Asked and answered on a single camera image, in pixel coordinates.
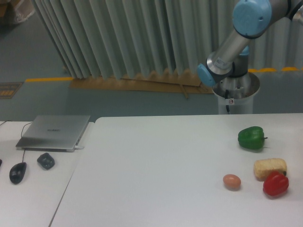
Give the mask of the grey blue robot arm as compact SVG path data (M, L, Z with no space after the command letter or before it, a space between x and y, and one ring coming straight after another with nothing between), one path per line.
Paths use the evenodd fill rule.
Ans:
M262 36L282 18L303 23L301 0L240 0L233 9L233 30L219 48L211 53L205 64L199 64L197 74L209 87L232 75L235 59L250 41Z

